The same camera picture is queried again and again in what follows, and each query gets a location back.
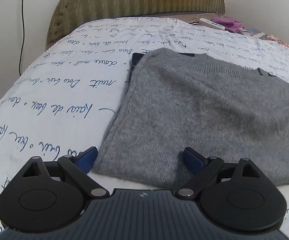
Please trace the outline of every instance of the white logo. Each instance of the white logo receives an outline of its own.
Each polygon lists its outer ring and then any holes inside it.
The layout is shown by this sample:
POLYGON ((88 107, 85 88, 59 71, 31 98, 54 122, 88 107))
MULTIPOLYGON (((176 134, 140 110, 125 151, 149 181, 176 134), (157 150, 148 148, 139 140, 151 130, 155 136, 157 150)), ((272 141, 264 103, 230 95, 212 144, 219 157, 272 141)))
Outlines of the white logo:
POLYGON ((145 192, 142 192, 142 193, 140 193, 140 194, 139 194, 139 196, 140 196, 140 197, 143 197, 143 198, 145 198, 145 197, 147 197, 147 196, 148 196, 148 194, 147 194, 147 193, 145 193, 145 192))

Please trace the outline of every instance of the silver screw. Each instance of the silver screw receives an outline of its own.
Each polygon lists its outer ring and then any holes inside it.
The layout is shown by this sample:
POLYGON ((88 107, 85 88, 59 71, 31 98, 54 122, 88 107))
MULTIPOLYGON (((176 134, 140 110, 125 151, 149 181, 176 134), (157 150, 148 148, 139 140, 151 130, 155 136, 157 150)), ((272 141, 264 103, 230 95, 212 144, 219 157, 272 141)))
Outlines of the silver screw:
POLYGON ((90 193, 95 197, 102 197, 106 195, 107 192, 103 188, 95 188, 92 191, 90 191, 90 193))
POLYGON ((178 194, 184 197, 190 197, 194 194, 192 189, 189 188, 182 188, 178 191, 178 194))

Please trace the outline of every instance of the gray sweater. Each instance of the gray sweater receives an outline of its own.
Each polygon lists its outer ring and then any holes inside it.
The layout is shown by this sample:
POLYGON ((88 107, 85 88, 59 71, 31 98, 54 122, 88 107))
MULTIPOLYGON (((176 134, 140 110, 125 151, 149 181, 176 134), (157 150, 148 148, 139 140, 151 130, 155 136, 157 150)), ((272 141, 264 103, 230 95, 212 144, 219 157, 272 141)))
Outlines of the gray sweater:
POLYGON ((289 84, 206 54, 147 53, 94 171, 177 187, 192 177, 185 147, 225 162, 248 157, 274 184, 289 184, 289 84))

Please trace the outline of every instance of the headboard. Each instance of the headboard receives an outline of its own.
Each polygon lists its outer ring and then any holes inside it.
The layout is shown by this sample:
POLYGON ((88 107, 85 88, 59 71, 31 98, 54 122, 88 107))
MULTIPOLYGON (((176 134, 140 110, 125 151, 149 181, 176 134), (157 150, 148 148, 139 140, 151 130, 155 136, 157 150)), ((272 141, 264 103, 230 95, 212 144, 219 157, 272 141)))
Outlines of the headboard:
POLYGON ((223 14, 224 10, 224 0, 60 0, 52 15, 47 44, 86 22, 103 18, 192 11, 223 14))

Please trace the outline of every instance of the white bed sheet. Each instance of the white bed sheet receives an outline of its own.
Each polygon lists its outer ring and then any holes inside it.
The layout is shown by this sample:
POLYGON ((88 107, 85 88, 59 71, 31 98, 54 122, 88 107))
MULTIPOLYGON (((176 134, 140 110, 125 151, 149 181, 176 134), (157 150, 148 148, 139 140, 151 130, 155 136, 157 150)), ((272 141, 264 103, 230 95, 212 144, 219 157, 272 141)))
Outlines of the white bed sheet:
MULTIPOLYGON (((171 18, 104 19, 80 26, 42 54, 0 100, 0 193, 23 164, 101 146, 128 88, 135 52, 166 47, 207 53, 248 69, 261 67, 289 82, 289 49, 171 18)), ((94 174, 106 187, 152 188, 94 174)), ((279 187, 289 207, 289 186, 279 187)), ((289 208, 282 231, 289 230, 289 208)))

